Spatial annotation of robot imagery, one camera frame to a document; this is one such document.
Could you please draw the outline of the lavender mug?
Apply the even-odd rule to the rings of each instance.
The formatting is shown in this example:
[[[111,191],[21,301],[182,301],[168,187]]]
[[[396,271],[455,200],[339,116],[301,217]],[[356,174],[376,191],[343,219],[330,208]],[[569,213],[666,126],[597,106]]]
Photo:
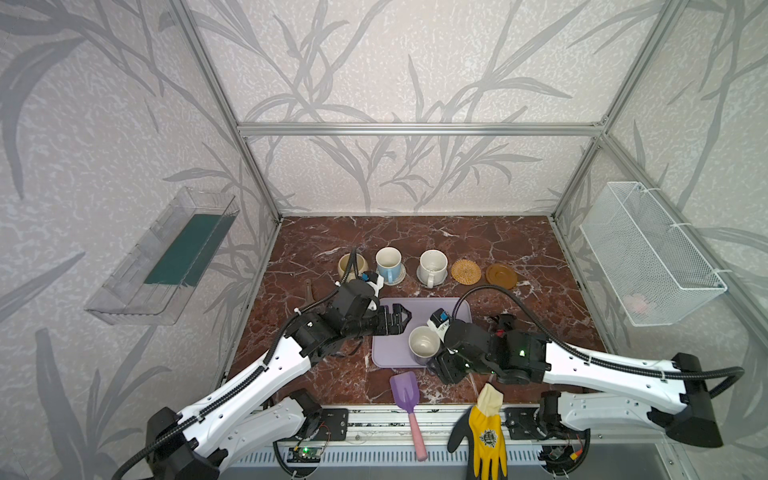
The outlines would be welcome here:
[[[418,326],[409,334],[408,348],[413,362],[425,366],[440,351],[441,340],[428,326]]]

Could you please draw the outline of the beige ceramic mug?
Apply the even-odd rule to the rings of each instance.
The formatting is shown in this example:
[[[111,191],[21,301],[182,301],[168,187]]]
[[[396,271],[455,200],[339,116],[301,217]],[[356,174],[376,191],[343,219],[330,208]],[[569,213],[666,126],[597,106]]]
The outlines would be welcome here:
[[[343,255],[337,263],[339,280],[344,282],[349,282],[353,279],[356,279],[368,270],[368,262],[359,253],[355,254],[354,260],[351,259],[351,254],[347,253]]]

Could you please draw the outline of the white speckled mug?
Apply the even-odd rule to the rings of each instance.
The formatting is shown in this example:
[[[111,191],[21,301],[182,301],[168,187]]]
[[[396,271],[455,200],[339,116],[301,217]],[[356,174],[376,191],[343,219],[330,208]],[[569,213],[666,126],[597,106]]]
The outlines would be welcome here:
[[[422,269],[431,271],[445,269],[447,271],[448,264],[448,258],[442,251],[432,249],[425,251],[420,256],[418,268],[421,267]]]

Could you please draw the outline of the light blue mug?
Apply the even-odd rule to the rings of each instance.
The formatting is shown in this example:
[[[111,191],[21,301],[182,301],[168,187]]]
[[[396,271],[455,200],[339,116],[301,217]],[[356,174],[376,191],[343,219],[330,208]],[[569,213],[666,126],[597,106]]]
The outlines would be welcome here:
[[[380,249],[375,256],[377,270],[392,270],[390,277],[397,276],[397,271],[402,264],[402,255],[400,251],[394,247],[388,246]]]

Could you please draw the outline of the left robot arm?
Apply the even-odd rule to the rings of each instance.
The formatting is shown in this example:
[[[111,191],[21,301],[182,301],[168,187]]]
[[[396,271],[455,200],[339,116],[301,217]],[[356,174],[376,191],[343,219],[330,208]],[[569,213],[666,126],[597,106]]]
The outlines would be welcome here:
[[[155,479],[216,479],[241,458],[296,435],[321,410],[308,393],[263,404],[349,339],[399,335],[412,318],[399,303],[382,305],[375,275],[340,284],[295,311],[267,352],[214,392],[180,412],[163,408],[147,424],[142,454]]]

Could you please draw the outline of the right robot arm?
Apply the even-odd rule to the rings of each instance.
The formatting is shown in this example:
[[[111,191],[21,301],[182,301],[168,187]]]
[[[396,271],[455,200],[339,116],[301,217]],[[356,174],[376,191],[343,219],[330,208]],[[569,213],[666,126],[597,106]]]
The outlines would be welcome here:
[[[583,394],[543,394],[529,431],[548,438],[633,425],[662,431],[678,443],[719,448],[724,442],[697,357],[678,354],[649,361],[557,344],[543,334],[513,329],[489,332],[439,309],[428,320],[438,336],[429,368],[445,384],[469,373],[494,375],[502,384],[552,384],[585,388]]]

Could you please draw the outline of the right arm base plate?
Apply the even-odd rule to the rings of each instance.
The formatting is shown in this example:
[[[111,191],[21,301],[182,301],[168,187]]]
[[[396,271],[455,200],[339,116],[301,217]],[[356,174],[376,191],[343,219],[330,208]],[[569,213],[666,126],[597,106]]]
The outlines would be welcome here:
[[[589,430],[577,431],[565,426],[561,416],[541,406],[507,407],[503,410],[504,423],[512,440],[561,440],[587,442]]]

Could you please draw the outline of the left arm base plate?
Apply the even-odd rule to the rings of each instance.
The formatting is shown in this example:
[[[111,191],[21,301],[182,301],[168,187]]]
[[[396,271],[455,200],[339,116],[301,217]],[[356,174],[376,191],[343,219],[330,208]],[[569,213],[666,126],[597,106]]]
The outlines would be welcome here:
[[[323,408],[310,414],[298,432],[283,441],[343,441],[347,436],[349,413],[347,408]]]

